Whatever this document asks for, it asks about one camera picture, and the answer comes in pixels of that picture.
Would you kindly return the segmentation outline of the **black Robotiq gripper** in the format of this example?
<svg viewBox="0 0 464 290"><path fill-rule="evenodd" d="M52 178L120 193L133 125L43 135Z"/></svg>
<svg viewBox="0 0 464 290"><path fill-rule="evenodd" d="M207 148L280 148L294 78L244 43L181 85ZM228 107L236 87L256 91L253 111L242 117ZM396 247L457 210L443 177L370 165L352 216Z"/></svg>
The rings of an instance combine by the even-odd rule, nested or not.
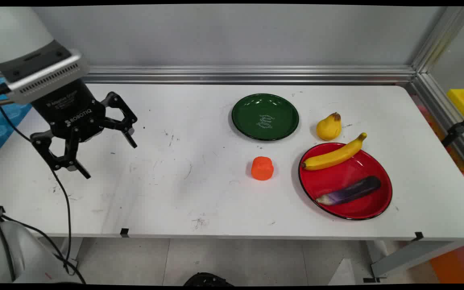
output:
<svg viewBox="0 0 464 290"><path fill-rule="evenodd" d="M137 117L115 92L109 92L100 103L96 101L86 84L81 79L77 79L32 101L31 104L50 126L50 131L33 133L30 137L31 143L48 167L54 171L66 168L69 171L79 171L89 179L91 177L89 172L77 160L79 141L89 140L100 134L103 128L120 131L133 148L137 147L131 137ZM123 119L119 121L105 117L105 107L120 110ZM101 119L101 127L91 122L99 119ZM63 156L56 156L50 150L54 137L65 139Z"/></svg>

